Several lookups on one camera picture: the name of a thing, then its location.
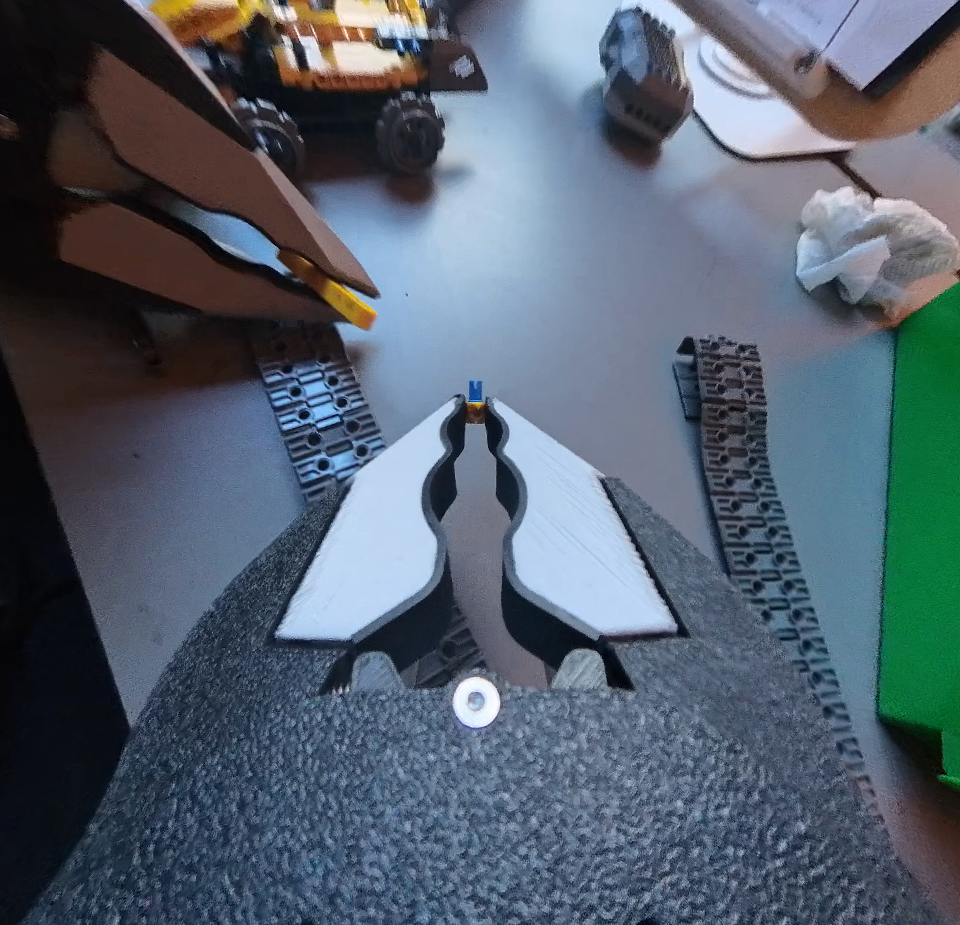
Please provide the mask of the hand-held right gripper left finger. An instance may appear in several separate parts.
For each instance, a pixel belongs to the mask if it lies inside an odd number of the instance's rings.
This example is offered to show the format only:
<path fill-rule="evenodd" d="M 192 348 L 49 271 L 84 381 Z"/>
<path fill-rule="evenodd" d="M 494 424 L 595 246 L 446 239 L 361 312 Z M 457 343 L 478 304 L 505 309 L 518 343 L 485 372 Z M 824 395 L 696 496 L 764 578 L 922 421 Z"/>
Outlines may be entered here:
<path fill-rule="evenodd" d="M 456 395 L 356 475 L 275 629 L 318 647 L 436 647 L 453 611 L 442 523 L 458 487 L 467 401 Z"/>

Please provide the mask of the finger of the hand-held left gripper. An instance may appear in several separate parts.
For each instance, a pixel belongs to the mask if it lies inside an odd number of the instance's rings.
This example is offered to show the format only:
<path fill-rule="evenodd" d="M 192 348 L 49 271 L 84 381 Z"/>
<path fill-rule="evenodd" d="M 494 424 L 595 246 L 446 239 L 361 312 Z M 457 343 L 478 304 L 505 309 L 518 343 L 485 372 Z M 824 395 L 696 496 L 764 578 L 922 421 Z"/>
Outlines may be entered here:
<path fill-rule="evenodd" d="M 59 225 L 58 257 L 208 317 L 347 322 L 270 265 L 241 257 L 203 232 L 184 232 L 174 221 L 155 221 L 114 202 L 66 217 Z"/>
<path fill-rule="evenodd" d="M 357 293 L 379 297 L 359 260 L 264 151 L 248 150 L 102 47 L 93 53 L 85 91 L 114 159 L 128 170 L 200 209 L 249 224 L 278 250 L 296 253 Z M 107 202 L 198 231 L 146 203 L 114 197 L 101 203 Z"/>

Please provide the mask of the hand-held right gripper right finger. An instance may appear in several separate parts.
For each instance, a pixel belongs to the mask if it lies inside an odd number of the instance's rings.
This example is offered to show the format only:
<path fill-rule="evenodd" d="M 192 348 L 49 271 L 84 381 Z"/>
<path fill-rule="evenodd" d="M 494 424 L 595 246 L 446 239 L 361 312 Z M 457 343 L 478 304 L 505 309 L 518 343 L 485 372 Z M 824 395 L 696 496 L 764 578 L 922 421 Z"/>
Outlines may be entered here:
<path fill-rule="evenodd" d="M 486 441 L 510 520 L 501 593 L 510 636 L 555 671 L 577 650 L 611 665 L 615 645 L 677 637 L 681 623 L 606 476 L 495 398 L 486 400 Z"/>

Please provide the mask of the yellow toy brick beam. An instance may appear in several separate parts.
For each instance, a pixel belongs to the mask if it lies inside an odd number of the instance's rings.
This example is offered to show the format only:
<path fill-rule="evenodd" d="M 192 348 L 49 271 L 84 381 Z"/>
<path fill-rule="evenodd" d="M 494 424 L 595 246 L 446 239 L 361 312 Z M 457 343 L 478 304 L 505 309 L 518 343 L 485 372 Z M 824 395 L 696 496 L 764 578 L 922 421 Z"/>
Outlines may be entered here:
<path fill-rule="evenodd" d="M 347 323 L 367 332 L 374 328 L 378 313 L 346 285 L 295 252 L 280 249 L 277 259 Z"/>

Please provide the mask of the grey perforated strip left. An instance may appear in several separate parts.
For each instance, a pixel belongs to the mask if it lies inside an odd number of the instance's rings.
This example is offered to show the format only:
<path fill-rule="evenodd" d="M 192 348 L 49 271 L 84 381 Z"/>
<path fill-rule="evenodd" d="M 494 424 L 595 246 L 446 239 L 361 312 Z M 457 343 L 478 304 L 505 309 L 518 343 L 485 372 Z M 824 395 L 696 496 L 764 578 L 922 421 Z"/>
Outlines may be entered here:
<path fill-rule="evenodd" d="M 784 647 L 820 708 L 847 775 L 881 821 L 773 475 L 759 348 L 722 335 L 688 336 L 673 369 L 684 417 L 699 426 L 704 488 L 729 580 Z"/>

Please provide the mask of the yellow toy brick vehicle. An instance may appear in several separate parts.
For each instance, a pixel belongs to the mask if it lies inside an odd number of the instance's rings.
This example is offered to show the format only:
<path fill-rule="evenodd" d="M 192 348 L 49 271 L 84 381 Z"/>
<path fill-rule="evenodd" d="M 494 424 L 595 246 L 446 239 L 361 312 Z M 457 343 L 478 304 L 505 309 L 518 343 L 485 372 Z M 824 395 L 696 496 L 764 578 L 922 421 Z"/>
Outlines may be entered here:
<path fill-rule="evenodd" d="M 443 0 L 153 0 L 261 151 L 295 182 L 306 129 L 371 127 L 385 170 L 430 171 L 446 144 L 438 94 L 485 94 Z"/>

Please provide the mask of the green plastic bin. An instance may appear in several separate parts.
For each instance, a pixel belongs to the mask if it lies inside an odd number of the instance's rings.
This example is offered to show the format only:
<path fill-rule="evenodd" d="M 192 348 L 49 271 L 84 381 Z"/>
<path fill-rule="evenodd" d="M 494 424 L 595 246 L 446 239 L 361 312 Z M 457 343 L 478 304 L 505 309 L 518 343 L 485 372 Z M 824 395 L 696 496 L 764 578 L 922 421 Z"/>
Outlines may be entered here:
<path fill-rule="evenodd" d="M 958 284 L 896 336 L 877 712 L 958 792 Z"/>

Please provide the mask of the crumpled white tissue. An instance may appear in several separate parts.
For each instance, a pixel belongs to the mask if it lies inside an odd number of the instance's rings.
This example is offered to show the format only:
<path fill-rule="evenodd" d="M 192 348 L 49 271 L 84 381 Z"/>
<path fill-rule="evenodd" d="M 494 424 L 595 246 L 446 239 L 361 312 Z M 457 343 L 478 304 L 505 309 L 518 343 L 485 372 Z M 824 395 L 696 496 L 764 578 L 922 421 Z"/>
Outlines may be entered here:
<path fill-rule="evenodd" d="M 817 191 L 800 216 L 796 279 L 808 293 L 831 287 L 846 306 L 889 327 L 958 283 L 958 238 L 907 199 L 853 187 Z"/>

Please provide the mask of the white stand base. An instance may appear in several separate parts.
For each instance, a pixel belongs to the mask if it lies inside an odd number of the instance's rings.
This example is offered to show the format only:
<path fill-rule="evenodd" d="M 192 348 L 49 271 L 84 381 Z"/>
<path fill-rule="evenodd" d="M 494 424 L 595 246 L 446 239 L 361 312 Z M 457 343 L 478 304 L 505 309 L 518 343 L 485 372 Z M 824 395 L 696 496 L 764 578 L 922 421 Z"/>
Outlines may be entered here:
<path fill-rule="evenodd" d="M 726 46 L 702 35 L 684 52 L 693 112 L 718 145 L 749 161 L 828 156 L 852 151 L 853 141 L 814 129 Z"/>

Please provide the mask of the dark grey brick block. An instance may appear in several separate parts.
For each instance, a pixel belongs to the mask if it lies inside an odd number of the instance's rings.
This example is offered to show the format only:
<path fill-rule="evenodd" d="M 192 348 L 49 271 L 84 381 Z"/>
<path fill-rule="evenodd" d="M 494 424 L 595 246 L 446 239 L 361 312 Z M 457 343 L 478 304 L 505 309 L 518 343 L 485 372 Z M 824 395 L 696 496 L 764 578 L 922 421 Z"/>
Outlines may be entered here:
<path fill-rule="evenodd" d="M 599 43 L 606 119 L 650 145 L 671 139 L 694 109 L 675 31 L 641 7 L 614 12 Z"/>

